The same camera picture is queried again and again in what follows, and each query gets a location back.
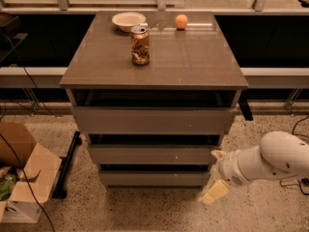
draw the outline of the concrete floor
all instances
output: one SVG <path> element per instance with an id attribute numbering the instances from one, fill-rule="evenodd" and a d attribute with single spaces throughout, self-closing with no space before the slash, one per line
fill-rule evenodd
<path id="1" fill-rule="evenodd" d="M 237 116 L 223 140 L 222 150 L 257 145 L 269 131 L 291 132 L 303 117 L 255 115 L 254 121 L 244 121 L 242 116 Z M 2 122 L 24 123 L 38 142 L 58 156 L 66 155 L 77 130 L 70 115 L 6 115 Z M 308 131 L 309 120 L 296 128 L 297 133 L 308 135 Z M 56 231 L 300 232 L 306 231 L 301 219 L 309 215 L 308 196 L 298 187 L 281 188 L 278 181 L 256 181 L 250 186 L 233 188 L 210 206 L 197 201 L 198 188 L 106 190 L 84 139 L 76 148 L 66 186 L 66 199 L 50 199 L 44 206 Z M 0 224 L 0 231 L 51 231 L 51 227 L 42 214 L 38 224 Z"/>

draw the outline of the white bowl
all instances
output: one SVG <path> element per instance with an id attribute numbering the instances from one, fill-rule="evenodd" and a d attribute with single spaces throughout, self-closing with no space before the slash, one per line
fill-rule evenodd
<path id="1" fill-rule="evenodd" d="M 143 14 L 136 12 L 124 12 L 120 14 L 115 14 L 112 18 L 115 25 L 119 26 L 121 30 L 125 32 L 130 32 L 133 26 L 140 25 L 146 21 Z"/>

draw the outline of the white humanoid robot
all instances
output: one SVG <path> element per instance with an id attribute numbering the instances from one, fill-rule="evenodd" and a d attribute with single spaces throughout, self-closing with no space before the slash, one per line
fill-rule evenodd
<path id="1" fill-rule="evenodd" d="M 226 195 L 231 186 L 241 187 L 256 180 L 309 178 L 309 145 L 287 132 L 270 132 L 253 148 L 211 153 L 217 163 L 201 193 L 200 200 L 206 204 Z"/>

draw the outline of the soda can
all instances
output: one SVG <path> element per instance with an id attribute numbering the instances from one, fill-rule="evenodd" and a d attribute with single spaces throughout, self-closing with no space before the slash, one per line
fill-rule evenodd
<path id="1" fill-rule="evenodd" d="M 149 32 L 145 26 L 131 28 L 132 63 L 146 65 L 149 63 Z"/>

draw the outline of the box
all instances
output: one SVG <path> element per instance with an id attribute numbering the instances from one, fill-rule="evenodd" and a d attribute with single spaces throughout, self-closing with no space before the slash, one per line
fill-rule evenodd
<path id="1" fill-rule="evenodd" d="M 61 159 L 37 143 L 23 124 L 0 123 L 0 133 L 21 158 L 28 179 L 38 176 L 30 186 L 43 206 L 54 186 Z M 0 162 L 19 166 L 12 150 L 1 137 Z M 37 223 L 41 212 L 25 181 L 18 181 L 10 198 L 0 202 L 0 221 L 3 223 Z"/>

